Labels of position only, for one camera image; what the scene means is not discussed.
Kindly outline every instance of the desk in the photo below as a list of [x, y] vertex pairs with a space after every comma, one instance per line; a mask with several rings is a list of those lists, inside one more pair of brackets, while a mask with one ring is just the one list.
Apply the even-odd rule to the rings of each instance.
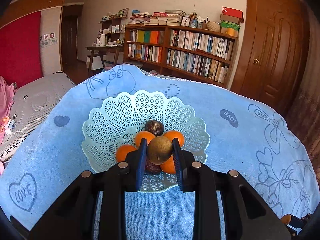
[[103, 55], [106, 55], [107, 52], [111, 52], [111, 53], [115, 53], [115, 57], [113, 59], [113, 66], [117, 65], [117, 61], [118, 61], [118, 57], [119, 57], [119, 53], [123, 52], [123, 46], [116, 46], [116, 47], [108, 47], [108, 46], [88, 46], [86, 47], [87, 50], [91, 50], [91, 54], [90, 54], [90, 64], [89, 64], [89, 70], [92, 70], [92, 62], [93, 62], [93, 57], [94, 56], [100, 56], [101, 58], [101, 62], [103, 67], [104, 65], [104, 61], [103, 61]]

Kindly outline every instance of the green box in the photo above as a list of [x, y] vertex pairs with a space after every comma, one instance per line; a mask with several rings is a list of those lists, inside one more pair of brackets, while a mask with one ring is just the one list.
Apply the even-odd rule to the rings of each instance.
[[222, 28], [232, 28], [232, 29], [236, 30], [237, 32], [240, 30], [240, 26], [238, 24], [235, 24], [232, 22], [221, 21], [220, 26]]

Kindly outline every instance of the dark wooden door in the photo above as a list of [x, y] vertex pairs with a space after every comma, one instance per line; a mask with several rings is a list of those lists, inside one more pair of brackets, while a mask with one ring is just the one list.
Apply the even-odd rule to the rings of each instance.
[[77, 16], [62, 17], [61, 57], [62, 65], [77, 64]]
[[299, 0], [247, 0], [231, 90], [285, 115], [301, 83], [308, 46], [308, 14]]

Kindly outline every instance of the wooden floor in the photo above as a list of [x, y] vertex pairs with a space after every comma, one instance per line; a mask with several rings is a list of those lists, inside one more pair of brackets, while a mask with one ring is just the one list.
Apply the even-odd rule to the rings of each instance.
[[80, 84], [81, 82], [85, 81], [89, 77], [92, 77], [95, 74], [100, 73], [102, 69], [89, 71], [88, 73], [86, 63], [83, 61], [77, 61], [75, 65], [63, 66], [63, 71], [71, 78], [71, 80], [74, 83]]

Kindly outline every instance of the white plastic fruit basket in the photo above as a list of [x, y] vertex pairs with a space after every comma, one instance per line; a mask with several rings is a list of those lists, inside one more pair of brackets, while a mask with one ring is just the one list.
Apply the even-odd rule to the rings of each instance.
[[[115, 153], [121, 145], [136, 147], [134, 137], [150, 119], [162, 122], [165, 131], [180, 131], [185, 137], [182, 149], [192, 152], [197, 161], [206, 162], [205, 150], [210, 136], [205, 131], [204, 120], [195, 116], [193, 107], [184, 105], [176, 97], [168, 99], [161, 92], [139, 90], [134, 95], [123, 92], [115, 98], [107, 98], [101, 108], [90, 111], [82, 127], [85, 137], [82, 150], [93, 170], [106, 171], [116, 164]], [[175, 174], [145, 173], [140, 191], [159, 193], [176, 185]]]

